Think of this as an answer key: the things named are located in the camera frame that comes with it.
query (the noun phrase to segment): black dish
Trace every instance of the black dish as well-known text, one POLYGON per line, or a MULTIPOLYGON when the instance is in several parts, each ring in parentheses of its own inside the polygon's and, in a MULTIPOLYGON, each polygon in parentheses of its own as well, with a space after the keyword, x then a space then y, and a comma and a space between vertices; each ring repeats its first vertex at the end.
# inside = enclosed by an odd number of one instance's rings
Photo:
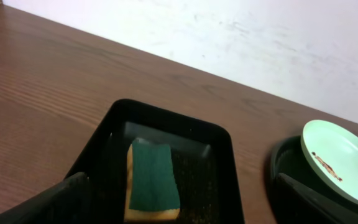
POLYGON ((358 205, 315 174, 303 155, 300 136, 274 148, 266 187, 279 223, 358 223, 358 205))
POLYGON ((135 138, 171 146, 181 212, 167 223, 244 223, 229 133, 134 100, 112 105, 66 176, 88 175, 94 223, 123 222, 126 155, 135 138))

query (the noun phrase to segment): green scouring pad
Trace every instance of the green scouring pad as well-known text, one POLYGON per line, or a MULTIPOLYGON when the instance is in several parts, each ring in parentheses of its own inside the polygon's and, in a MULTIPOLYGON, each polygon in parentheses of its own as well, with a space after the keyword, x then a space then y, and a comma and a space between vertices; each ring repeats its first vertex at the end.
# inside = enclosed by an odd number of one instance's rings
POLYGON ((171 148, 136 139, 132 143, 133 180, 129 209, 161 212, 180 208, 171 148))

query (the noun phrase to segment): light green plate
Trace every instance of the light green plate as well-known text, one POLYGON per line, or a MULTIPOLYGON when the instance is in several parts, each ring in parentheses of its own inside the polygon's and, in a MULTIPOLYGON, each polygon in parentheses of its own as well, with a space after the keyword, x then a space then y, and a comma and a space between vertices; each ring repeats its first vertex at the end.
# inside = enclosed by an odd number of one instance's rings
POLYGON ((336 124, 314 120, 303 128, 301 145, 317 175, 358 204, 358 137, 336 124))

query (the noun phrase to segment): white wall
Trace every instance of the white wall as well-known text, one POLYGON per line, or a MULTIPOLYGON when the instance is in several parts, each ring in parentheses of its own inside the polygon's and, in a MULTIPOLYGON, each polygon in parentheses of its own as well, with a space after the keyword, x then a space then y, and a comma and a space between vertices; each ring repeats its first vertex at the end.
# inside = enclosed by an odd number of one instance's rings
POLYGON ((358 123, 358 0, 4 0, 358 123))

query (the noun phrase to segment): mint green dish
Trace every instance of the mint green dish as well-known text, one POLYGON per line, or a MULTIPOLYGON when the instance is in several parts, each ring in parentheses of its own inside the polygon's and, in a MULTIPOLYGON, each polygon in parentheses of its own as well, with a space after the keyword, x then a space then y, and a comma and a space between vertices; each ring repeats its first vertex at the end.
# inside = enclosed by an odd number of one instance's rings
POLYGON ((339 195, 358 204, 358 137, 328 121, 309 121, 301 145, 311 168, 339 195))

